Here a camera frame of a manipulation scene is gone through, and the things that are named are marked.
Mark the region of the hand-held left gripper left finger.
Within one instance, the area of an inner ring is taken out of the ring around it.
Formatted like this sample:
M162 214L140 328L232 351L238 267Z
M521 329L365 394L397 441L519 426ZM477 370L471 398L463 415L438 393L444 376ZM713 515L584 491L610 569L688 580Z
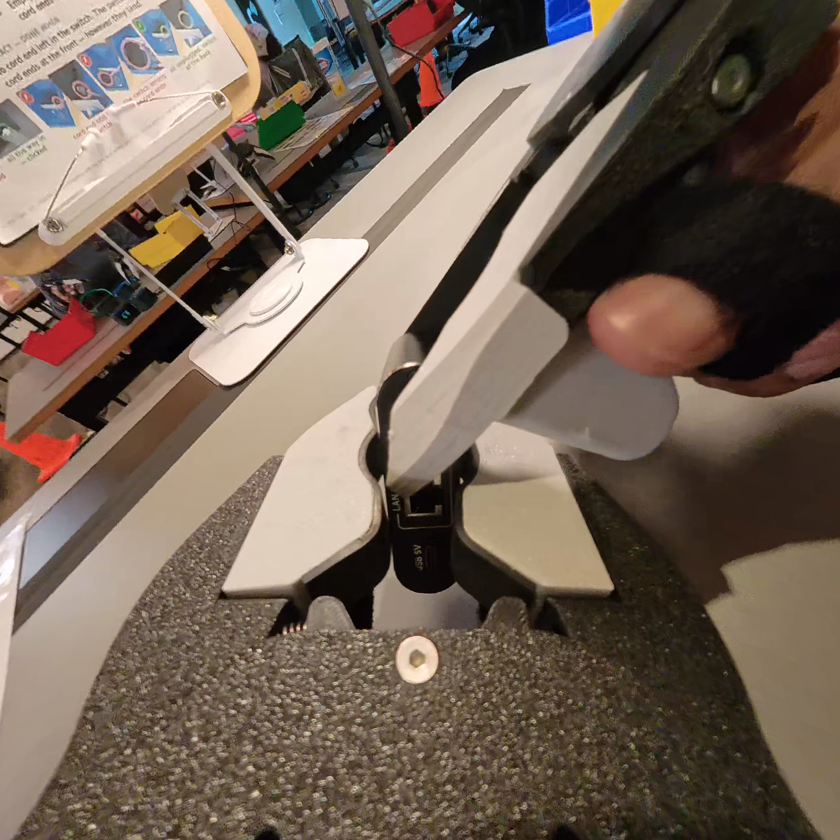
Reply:
M382 490L366 456L374 385L304 432L283 455L227 573L227 599L281 599L305 616L323 596L373 626L374 592L391 564Z

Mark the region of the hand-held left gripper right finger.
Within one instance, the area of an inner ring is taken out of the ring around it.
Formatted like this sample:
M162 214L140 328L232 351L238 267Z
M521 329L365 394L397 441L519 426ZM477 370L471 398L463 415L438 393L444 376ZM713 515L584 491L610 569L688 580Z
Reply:
M520 600L539 618L548 600L606 599L615 585L553 445L495 423L469 451L455 492L451 567L485 611Z

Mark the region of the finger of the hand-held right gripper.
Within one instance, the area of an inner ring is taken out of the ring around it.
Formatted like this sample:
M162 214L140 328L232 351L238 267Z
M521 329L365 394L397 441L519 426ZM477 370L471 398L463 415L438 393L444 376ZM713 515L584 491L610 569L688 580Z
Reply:
M406 331L405 346L412 357L425 358L438 340L446 322L476 284L498 242L526 195L540 176L599 109L629 78L630 70L644 50L655 41L682 2L625 2L613 14L585 51L571 54L563 47L539 50L560 64L541 66L539 78L514 97L507 88L493 101L511 101L491 120L483 134L478 123L461 136L482 142L489 137L488 151L459 161L488 163L490 175L499 181L493 202L481 208L471 235Z
M399 491L430 483L494 423L615 460L650 452L650 377L594 346L585 316L600 292L595 256L577 246L623 202L607 166L627 149L645 104L644 70L565 148L514 137L504 188L411 327L427 351L395 398L384 433L385 477Z

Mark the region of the black ethernet switch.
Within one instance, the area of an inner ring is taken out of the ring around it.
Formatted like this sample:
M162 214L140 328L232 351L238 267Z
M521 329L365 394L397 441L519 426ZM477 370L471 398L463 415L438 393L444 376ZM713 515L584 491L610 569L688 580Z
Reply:
M374 437L365 460L373 478L385 479L386 434L396 398L415 375L425 357L415 336L406 333L393 344L371 404ZM421 594L445 591L455 582L451 555L455 533L457 491L474 479L477 455L463 454L433 482L411 497L384 489L392 564L405 588Z

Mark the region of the person's right hand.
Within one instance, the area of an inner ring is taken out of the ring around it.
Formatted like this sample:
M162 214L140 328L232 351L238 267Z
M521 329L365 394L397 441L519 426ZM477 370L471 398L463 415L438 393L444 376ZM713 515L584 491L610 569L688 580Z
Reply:
M835 22L794 75L719 147L715 174L786 182L838 202L838 40ZM617 284L592 305L587 326L594 346L630 371L689 377L741 396L781 396L838 374L838 321L756 380L703 372L734 344L736 321L705 291L672 276L640 276Z

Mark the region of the blue plastic bin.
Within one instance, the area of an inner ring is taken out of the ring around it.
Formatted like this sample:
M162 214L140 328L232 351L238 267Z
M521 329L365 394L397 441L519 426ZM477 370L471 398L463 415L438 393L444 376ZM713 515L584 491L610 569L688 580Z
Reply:
M545 1L544 12L545 33L550 46L592 32L589 1Z

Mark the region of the orange traffic cone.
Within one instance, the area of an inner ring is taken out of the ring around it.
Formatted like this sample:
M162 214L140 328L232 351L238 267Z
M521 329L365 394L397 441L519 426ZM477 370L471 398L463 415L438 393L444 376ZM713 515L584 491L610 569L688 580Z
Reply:
M1 422L1 447L8 453L38 469L37 481L46 483L59 472L76 453L84 441L81 434L69 438L51 437L32 433L20 443L11 443L6 437L6 424Z
M417 78L419 106L424 112L431 112L445 99L433 51L427 52L418 62Z

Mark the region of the red plastic bin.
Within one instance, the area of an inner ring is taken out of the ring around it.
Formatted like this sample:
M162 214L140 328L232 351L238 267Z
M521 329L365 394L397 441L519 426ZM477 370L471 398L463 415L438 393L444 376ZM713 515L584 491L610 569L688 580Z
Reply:
M65 316L46 332L31 332L21 352L51 366L61 366L97 335L96 319L76 298Z
M394 45L405 47L431 35L455 14L456 1L419 1L406 7L387 25Z

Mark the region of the black pole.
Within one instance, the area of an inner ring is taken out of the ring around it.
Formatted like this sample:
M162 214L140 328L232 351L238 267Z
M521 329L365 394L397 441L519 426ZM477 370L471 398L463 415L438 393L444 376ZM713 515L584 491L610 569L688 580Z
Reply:
M390 115L392 137L395 144L399 144L409 133L408 121L406 120L396 90L393 87L382 52L377 44L371 22L367 17L365 5L362 1L346 1L346 5L350 11L350 16L358 33L367 62L371 67L376 84L381 91L381 99Z

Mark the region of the instruction board on white stand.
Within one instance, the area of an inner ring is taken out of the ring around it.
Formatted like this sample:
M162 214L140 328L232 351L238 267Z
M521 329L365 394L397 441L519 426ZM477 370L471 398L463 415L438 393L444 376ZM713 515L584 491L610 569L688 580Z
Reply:
M141 184L137 191L119 199L92 224L63 244L51 245L40 229L31 231L10 246L2 246L2 274L33 276L54 266L93 234L116 247L102 225L113 220L138 198L161 186L165 179L186 165L209 154L219 167L239 186L265 220L283 237L285 255L267 270L252 290L246 292L231 309L211 322L190 309L190 314L209 333L190 351L191 361L220 385L243 382L266 361L302 325L310 314L351 271L361 263L369 245L362 238L315 238L299 241L263 197L238 173L237 166L217 146L217 140L235 121L246 115L256 103L260 87L259 63L255 45L243 25L225 2L217 11L224 26L232 28L231 37L243 52L248 64L248 78L226 89L234 109L231 122L222 121L173 158Z

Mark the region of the black device with green display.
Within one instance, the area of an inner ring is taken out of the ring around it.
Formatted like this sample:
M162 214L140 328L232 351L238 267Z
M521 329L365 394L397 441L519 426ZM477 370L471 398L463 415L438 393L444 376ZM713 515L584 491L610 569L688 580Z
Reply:
M124 326L130 326L142 313L151 310L158 298L146 287L124 287L119 290L114 300L114 310L110 318Z

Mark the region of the small yellow bin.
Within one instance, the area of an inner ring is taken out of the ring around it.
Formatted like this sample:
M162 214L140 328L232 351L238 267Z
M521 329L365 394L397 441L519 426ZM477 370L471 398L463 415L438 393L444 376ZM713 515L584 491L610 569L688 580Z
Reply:
M205 239L199 216L192 207L163 217L155 223L155 235L130 249L130 256L142 266L157 270L179 256L198 239Z

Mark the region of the green plastic bin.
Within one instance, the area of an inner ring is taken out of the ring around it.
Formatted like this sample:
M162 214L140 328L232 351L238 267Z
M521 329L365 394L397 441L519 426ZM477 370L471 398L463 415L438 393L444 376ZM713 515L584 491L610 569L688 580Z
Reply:
M259 148L270 151L303 128L306 115L293 100L272 104L257 114L257 139Z

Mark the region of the laminated paper sheet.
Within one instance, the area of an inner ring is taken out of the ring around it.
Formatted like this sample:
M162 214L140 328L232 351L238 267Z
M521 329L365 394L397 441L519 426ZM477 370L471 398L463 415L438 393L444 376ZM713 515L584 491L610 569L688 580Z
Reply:
M20 569L24 558L27 529L28 520L24 518L15 524L1 541L1 707L4 706Z

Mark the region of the printed instruction sheet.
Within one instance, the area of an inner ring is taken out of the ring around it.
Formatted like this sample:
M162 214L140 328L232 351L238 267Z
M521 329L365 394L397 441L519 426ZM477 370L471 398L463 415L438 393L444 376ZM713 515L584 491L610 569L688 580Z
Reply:
M1 231L67 242L234 109L249 76L220 2L10 1Z

